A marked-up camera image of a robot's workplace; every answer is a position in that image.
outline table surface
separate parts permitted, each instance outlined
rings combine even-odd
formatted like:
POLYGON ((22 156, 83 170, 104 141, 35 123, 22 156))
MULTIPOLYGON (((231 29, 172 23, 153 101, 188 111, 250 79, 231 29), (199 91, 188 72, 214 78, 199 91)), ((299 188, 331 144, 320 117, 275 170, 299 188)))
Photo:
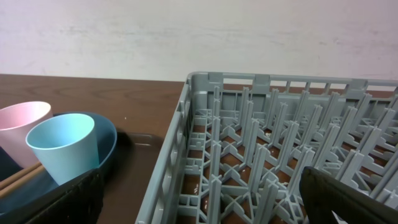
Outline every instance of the table surface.
MULTIPOLYGON (((232 90, 242 89, 241 85, 227 86, 232 90)), ((0 75, 0 108, 25 101, 46 101, 52 105, 53 113, 90 111, 107 117, 125 132, 164 138, 182 87, 183 82, 0 75)), ((321 91, 310 89, 312 93, 321 91)), ((371 91, 371 94, 391 93, 371 91)))

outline gray dish rack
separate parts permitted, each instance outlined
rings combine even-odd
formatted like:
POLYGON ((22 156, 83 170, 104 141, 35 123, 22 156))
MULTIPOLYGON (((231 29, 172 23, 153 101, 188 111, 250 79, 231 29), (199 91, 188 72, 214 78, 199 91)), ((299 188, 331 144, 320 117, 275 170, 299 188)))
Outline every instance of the gray dish rack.
POLYGON ((306 223, 299 192, 305 166, 397 209, 397 86, 391 80, 189 74, 136 223, 306 223), (228 90, 226 78, 252 85, 228 90), (274 81, 285 86, 271 88, 274 81), (296 82, 301 93, 291 91, 296 82), (314 93, 312 83, 325 87, 314 93), (378 98, 369 86, 395 90, 378 98))

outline blue bowl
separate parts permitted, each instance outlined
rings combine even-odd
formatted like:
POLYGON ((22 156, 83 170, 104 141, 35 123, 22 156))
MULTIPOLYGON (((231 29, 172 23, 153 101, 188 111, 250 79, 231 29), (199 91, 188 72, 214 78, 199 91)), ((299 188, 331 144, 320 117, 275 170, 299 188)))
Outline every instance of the blue bowl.
MULTIPOLYGON (((87 114, 94 119, 95 122, 95 133, 97 138, 98 145, 98 157, 99 157, 99 169, 103 175, 105 175, 109 171, 109 167, 111 165, 112 156, 114 152, 114 148, 116 146, 117 141, 117 131, 114 124, 104 116, 90 113, 90 112, 67 112, 67 113, 81 113, 87 114)), ((60 113, 55 114, 54 116, 67 114, 60 113)), ((7 156, 6 153, 0 153, 0 161, 2 164, 10 164, 12 167, 13 173, 21 170, 20 167, 15 168, 15 162, 7 156)), ((11 169, 1 169, 0 177, 2 176, 10 176, 9 174, 11 169)), ((33 179, 28 181, 23 186, 19 187, 17 190, 13 191, 6 197, 0 199, 0 215, 2 213, 10 212, 11 210, 18 208, 22 205, 25 205, 40 196, 46 194, 47 192, 58 187, 58 184, 51 178, 50 174, 47 171, 43 171, 33 179)))

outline brown table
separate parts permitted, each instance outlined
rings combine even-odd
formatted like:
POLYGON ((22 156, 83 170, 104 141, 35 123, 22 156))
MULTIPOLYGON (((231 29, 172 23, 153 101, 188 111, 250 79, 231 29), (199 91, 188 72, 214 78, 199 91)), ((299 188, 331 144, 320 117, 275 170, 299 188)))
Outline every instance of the brown table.
POLYGON ((46 101, 53 113, 90 111, 126 132, 164 138, 183 82, 0 75, 0 108, 46 101))
MULTIPOLYGON (((116 127, 127 133, 150 133, 164 138, 182 87, 183 82, 0 75, 0 108, 24 101, 46 101, 52 105, 54 113, 91 111, 109 118, 116 127)), ((242 86, 228 85, 228 89, 241 90, 242 86)), ((301 92, 302 89, 290 90, 301 92)), ((310 90, 313 94, 322 91, 310 90)), ((391 93, 379 91, 371 94, 391 93)), ((107 187, 100 223, 110 220, 132 223, 135 220, 142 199, 132 202, 137 197, 131 191, 134 189, 143 197, 152 170, 140 172, 139 175, 134 170, 144 164, 154 166, 162 140, 153 140, 151 136, 134 138, 137 139, 133 140, 135 142, 156 142, 156 147, 143 144, 140 146, 146 147, 143 151, 135 150, 129 156, 128 168, 124 169, 126 174, 122 174, 119 182, 107 187), (146 158, 144 160, 138 159, 142 153, 141 158, 146 158)))

